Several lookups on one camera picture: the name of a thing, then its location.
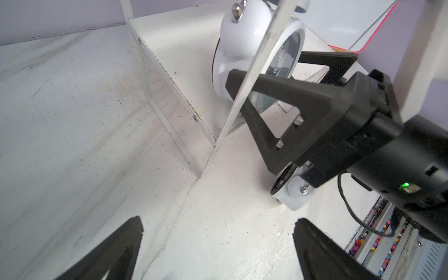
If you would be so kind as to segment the white twin-bell alarm clock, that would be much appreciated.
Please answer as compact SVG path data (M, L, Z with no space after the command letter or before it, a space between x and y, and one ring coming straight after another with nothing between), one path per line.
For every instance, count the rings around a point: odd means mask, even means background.
M239 1L226 11L213 57L212 83L216 94L233 101L225 87L231 70L248 71L275 14L276 1ZM305 42L306 28L291 16L262 68L262 73L291 78Z

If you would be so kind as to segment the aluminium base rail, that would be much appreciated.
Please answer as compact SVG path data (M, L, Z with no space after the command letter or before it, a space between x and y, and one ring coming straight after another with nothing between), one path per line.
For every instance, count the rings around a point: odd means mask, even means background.
M377 280L445 280L446 244L424 239L406 218L392 238L359 227L345 251Z

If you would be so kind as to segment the pink-rimmed whiteboard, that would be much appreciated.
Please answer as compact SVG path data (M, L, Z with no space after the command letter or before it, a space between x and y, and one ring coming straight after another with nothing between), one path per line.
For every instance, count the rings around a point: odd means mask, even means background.
M295 15L330 47L360 52L397 1L311 1Z

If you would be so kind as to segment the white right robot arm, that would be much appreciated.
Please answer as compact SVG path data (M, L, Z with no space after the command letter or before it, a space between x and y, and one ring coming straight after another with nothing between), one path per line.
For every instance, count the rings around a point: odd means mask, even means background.
M447 97L430 94L448 79L448 3L425 1L394 80L373 70L319 84L231 70L225 87L240 107L267 169L305 165L314 188L342 173L385 196L430 240L448 240ZM242 91L296 106L282 137L273 135Z

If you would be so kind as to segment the white two-tier shelf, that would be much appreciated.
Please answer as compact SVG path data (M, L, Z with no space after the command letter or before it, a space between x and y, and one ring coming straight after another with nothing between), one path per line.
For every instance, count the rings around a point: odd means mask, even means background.
M215 1L137 17L131 1L121 2L144 92L197 176L212 170L238 179L267 174L251 135L236 135L245 128L241 117L217 144L231 104L214 91L212 60L231 4Z

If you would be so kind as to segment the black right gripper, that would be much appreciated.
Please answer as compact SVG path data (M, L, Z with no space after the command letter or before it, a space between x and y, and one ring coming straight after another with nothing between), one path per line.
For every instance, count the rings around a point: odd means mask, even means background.
M314 84L260 74L249 87L292 106L259 113L245 99L240 112L267 170L279 174L290 163L311 163L301 178L318 188L396 139L403 122L388 75L355 73L338 84L358 60L354 52L302 51L298 63L329 71Z

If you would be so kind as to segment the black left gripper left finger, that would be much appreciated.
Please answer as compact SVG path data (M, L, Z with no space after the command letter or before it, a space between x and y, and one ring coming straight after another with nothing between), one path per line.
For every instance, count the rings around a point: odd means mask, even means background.
M132 217L96 246L59 280L130 280L133 277L144 228Z

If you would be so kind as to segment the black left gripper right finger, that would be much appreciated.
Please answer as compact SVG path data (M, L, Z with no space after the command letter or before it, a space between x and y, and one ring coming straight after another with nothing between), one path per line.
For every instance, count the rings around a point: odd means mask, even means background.
M377 278L305 218L296 222L293 239L305 280Z

